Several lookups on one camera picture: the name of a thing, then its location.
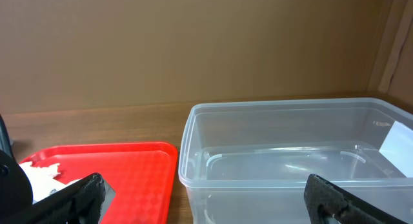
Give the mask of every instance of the clear plastic container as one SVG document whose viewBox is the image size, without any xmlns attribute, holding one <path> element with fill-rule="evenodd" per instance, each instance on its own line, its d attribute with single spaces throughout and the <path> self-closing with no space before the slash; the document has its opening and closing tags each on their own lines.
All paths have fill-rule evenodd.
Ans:
<svg viewBox="0 0 413 224">
<path fill-rule="evenodd" d="M 318 174 L 413 223 L 413 115 L 373 98 L 196 105 L 179 158 L 197 224 L 310 223 Z"/>
</svg>

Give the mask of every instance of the tabletop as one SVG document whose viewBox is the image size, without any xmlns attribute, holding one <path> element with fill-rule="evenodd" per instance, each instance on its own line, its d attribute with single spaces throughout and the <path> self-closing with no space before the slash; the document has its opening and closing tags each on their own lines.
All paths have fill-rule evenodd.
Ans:
<svg viewBox="0 0 413 224">
<path fill-rule="evenodd" d="M 412 112 L 410 106 L 380 94 L 330 94 L 318 96 L 264 97 L 243 101 L 326 97 L 378 97 Z M 4 119 L 17 161 L 56 145 L 166 141 L 180 149 L 190 109 L 202 102 L 99 108 L 28 114 L 8 114 Z M 177 172 L 167 223 L 193 223 L 185 187 Z"/>
</svg>

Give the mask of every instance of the brown backdrop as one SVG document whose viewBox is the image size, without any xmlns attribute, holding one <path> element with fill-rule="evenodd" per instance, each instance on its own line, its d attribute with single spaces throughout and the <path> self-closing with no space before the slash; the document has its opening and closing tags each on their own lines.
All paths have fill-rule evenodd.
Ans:
<svg viewBox="0 0 413 224">
<path fill-rule="evenodd" d="M 364 91 L 386 0 L 0 0 L 0 111 Z"/>
</svg>

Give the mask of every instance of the red tray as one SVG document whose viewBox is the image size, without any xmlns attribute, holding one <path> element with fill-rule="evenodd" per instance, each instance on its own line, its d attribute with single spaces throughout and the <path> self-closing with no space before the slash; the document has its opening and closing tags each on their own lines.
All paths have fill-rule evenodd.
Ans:
<svg viewBox="0 0 413 224">
<path fill-rule="evenodd" d="M 100 173 L 116 191 L 102 223 L 166 223 L 177 150 L 163 142 L 58 146 L 22 161 L 60 163 L 55 179 L 68 183 Z"/>
</svg>

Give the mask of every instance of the container rim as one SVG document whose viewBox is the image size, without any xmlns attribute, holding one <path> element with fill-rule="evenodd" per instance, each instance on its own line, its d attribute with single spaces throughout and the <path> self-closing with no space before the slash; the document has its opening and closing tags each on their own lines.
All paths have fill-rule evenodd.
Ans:
<svg viewBox="0 0 413 224">
<path fill-rule="evenodd" d="M 197 180 L 186 177 L 184 167 L 187 164 L 189 143 L 192 137 L 196 116 L 195 111 L 199 108 L 213 107 L 246 107 L 263 105 L 295 105 L 295 104 L 322 104 L 322 103 L 364 103 L 371 102 L 389 108 L 399 115 L 413 120 L 410 114 L 384 100 L 374 97 L 357 98 L 334 98 L 334 99 L 295 99 L 280 101 L 245 101 L 231 103 L 202 103 L 192 107 L 182 136 L 181 150 L 179 154 L 178 174 L 179 180 L 187 188 L 305 188 L 303 180 Z M 355 179 L 331 181 L 339 187 L 406 187 L 413 186 L 413 178 L 384 178 L 384 179 Z"/>
</svg>

